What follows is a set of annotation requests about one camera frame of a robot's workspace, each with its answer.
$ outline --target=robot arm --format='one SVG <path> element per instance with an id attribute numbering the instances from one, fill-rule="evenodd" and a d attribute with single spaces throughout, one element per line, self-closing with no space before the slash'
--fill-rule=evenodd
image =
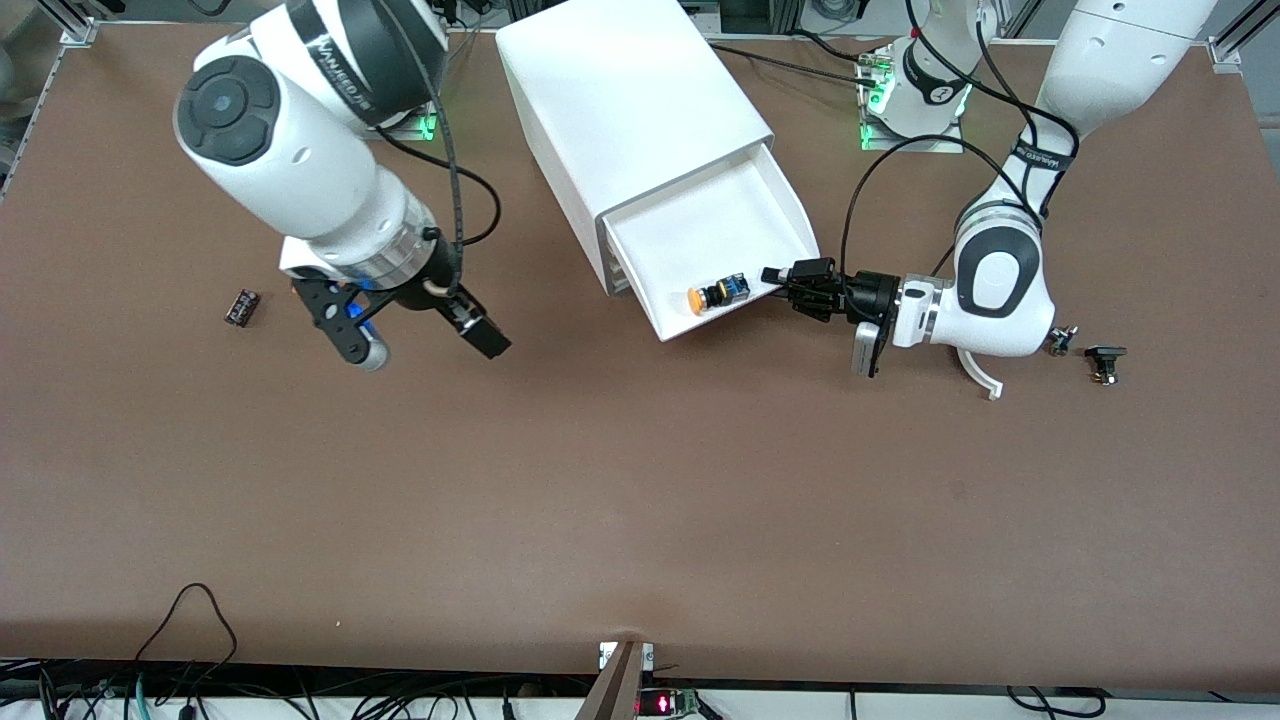
<path id="1" fill-rule="evenodd" d="M 1142 106 L 1194 41 L 1215 0 L 1079 0 L 1053 50 L 1036 106 L 1070 123 L 1083 138 Z M 1043 345 L 1053 323 L 1044 283 L 1041 223 L 1076 140 L 1059 123 L 1032 115 L 1005 161 L 1027 190 L 1036 217 L 1002 179 L 974 200 L 956 225 L 955 281 L 908 277 L 893 345 L 955 346 L 978 382 L 1000 383 L 973 354 L 1023 356 Z"/>
<path id="2" fill-rule="evenodd" d="M 291 1 L 206 49 L 174 109 L 183 151 L 284 236 L 280 270 L 339 354 L 367 370 L 388 359 L 369 318 L 393 300 L 438 310 L 489 357 L 509 346 L 453 282 L 453 249 L 430 210 L 355 132 L 425 105 L 406 58 L 425 58 L 438 83 L 443 47 L 417 0 Z"/>
<path id="3" fill-rule="evenodd" d="M 943 58 L 955 68 L 972 73 L 982 59 L 977 36 L 979 23 L 983 41 L 989 41 L 998 23 L 988 0 L 934 0 L 920 27 L 928 33 L 929 45 Z M 868 111 L 902 137 L 946 132 L 960 111 L 968 83 L 938 61 L 914 32 L 878 53 L 888 55 L 890 67 L 896 72 L 887 78 L 879 99 L 868 104 Z"/>

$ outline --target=brown tabletop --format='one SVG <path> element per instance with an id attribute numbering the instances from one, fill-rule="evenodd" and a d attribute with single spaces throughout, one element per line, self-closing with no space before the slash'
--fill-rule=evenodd
<path id="1" fill-rule="evenodd" d="M 602 293 L 489 36 L 445 99 L 506 210 L 466 282 L 515 345 L 485 361 L 393 309 L 390 366 L 346 366 L 279 237 L 173 138 L 225 31 L 68 51 L 0 206 L 0 656 L 129 657 L 202 580 L 255 662 L 591 671 L 634 633 L 689 676 L 1280 689 L 1280 191 L 1202 50 L 1085 141 L 1046 229 L 1059 322 L 1129 347 L 1120 384 L 1079 356 L 988 360 L 988 402 L 943 347 L 852 377 L 851 328 L 781 301 L 658 342 Z M 1046 55 L 997 49 L 1028 97 Z M 726 64 L 835 252 L 877 155 L 852 92 Z M 1004 156 L 1021 119 L 975 97 L 966 122 Z M 445 173 L 376 152 L 447 220 Z M 973 156 L 886 163 L 852 265 L 928 272 L 989 179 Z M 488 222 L 470 183 L 466 209 Z M 242 287 L 266 293 L 250 329 L 221 319 Z M 191 598 L 154 657 L 221 642 Z"/>

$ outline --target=metal frame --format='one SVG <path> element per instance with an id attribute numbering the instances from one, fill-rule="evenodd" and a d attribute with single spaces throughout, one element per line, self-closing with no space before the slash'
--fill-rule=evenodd
<path id="1" fill-rule="evenodd" d="M 1021 37 L 1027 32 L 1027 26 L 1032 24 L 1036 13 L 1044 5 L 1044 0 L 1027 0 L 1021 9 L 1005 24 L 1005 37 Z"/>
<path id="2" fill-rule="evenodd" d="M 9 188 L 13 187 L 13 179 L 18 176 L 18 165 L 22 164 L 22 154 L 27 150 L 27 143 L 31 142 L 31 133 L 36 129 L 36 119 L 40 118 L 40 109 L 45 106 L 45 100 L 49 97 L 49 88 L 54 86 L 54 76 L 58 74 L 58 67 L 63 64 L 63 55 L 67 54 L 67 47 L 58 49 L 58 56 L 54 58 L 54 65 L 49 69 L 49 77 L 45 78 L 45 87 L 40 90 L 40 97 L 36 100 L 36 109 L 32 110 L 31 118 L 27 120 L 27 129 L 22 133 L 22 140 L 18 141 L 18 151 L 14 152 L 13 164 L 9 165 L 9 176 L 5 178 L 4 184 L 0 186 L 0 202 L 4 202 L 5 195 L 9 193 Z"/>
<path id="3" fill-rule="evenodd" d="M 58 27 L 63 28 L 63 45 L 87 46 L 93 42 L 97 22 L 84 14 L 77 4 L 70 0 L 36 0 L 36 3 L 58 23 Z"/>
<path id="4" fill-rule="evenodd" d="M 1257 37 L 1276 15 L 1280 15 L 1280 0 L 1257 0 L 1245 8 L 1221 33 L 1210 37 L 1208 46 L 1213 61 L 1239 64 L 1240 47 Z"/>

